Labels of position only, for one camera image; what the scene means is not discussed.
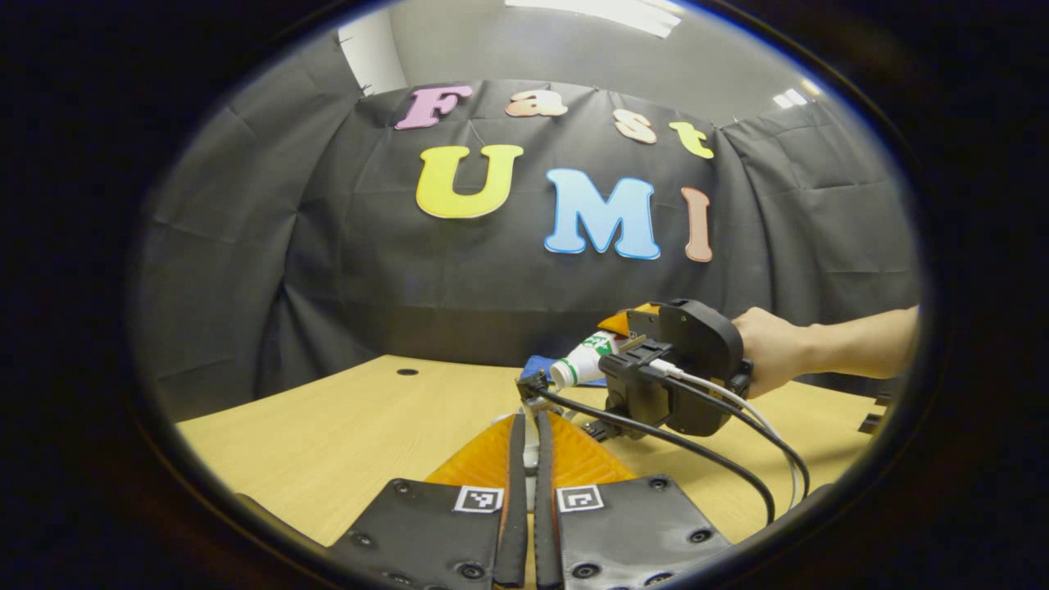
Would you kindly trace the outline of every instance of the table surface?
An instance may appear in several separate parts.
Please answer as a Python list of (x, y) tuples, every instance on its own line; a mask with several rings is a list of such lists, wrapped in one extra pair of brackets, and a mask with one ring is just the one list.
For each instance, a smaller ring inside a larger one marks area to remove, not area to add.
[[(401, 368), (419, 373), (399, 375)], [(493, 419), (517, 412), (519, 375), (520, 368), (384, 356), (177, 427), (230, 490), (330, 545), (389, 480), (425, 479)], [(562, 395), (604, 407), (606, 391), (573, 387)], [(834, 482), (855, 461), (871, 440), (857, 431), (859, 424), (882, 409), (872, 398), (797, 382), (752, 403), (805, 459), (813, 489)], [(740, 420), (693, 440), (762, 478), (776, 515), (783, 513), (791, 477), (775, 446)], [(639, 476), (673, 478), (732, 543), (765, 525), (761, 497), (723, 467), (651, 437), (605, 446)]]

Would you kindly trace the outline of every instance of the yellow letter u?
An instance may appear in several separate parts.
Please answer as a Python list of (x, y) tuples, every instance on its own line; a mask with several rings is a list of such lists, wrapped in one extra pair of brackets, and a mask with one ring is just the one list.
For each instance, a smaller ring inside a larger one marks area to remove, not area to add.
[(415, 202), (434, 217), (479, 217), (495, 211), (510, 196), (514, 159), (524, 153), (520, 146), (497, 145), (480, 148), (488, 156), (488, 180), (475, 194), (458, 194), (452, 187), (458, 161), (470, 153), (463, 146), (430, 148), (420, 154), (423, 173), (419, 176)]

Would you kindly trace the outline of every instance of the gray wall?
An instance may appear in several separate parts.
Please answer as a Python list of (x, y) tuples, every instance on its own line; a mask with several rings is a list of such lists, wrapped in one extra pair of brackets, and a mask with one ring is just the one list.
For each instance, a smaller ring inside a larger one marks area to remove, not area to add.
[(666, 39), (502, 0), (406, 0), (390, 24), (409, 86), (453, 80), (569, 82), (631, 94), (716, 125), (778, 110), (804, 77), (790, 62), (705, 14)]

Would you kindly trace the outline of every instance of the letter m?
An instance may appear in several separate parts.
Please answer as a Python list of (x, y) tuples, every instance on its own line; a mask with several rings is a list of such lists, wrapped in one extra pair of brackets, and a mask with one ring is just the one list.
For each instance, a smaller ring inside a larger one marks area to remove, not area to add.
[(637, 178), (620, 178), (605, 201), (590, 177), (579, 170), (555, 168), (547, 177), (557, 190), (554, 233), (545, 239), (547, 250), (578, 254), (586, 249), (579, 236), (578, 222), (590, 235), (594, 249), (604, 252), (616, 228), (621, 228), (616, 252), (626, 258), (659, 258), (659, 246), (652, 238), (648, 197), (652, 186)]

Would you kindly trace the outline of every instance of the blue object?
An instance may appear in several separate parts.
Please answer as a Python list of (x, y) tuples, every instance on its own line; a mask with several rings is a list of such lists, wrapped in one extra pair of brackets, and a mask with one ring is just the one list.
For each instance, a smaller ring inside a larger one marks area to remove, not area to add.
[[(538, 355), (532, 355), (528, 358), (528, 362), (524, 363), (524, 368), (521, 371), (521, 377), (528, 377), (538, 371), (542, 371), (547, 374), (547, 379), (553, 381), (553, 377), (550, 375), (550, 365), (557, 362), (557, 359), (540, 357)], [(583, 387), (607, 387), (608, 383), (604, 380), (604, 377), (600, 379), (595, 379), (593, 381), (587, 381), (585, 383), (579, 383)]]

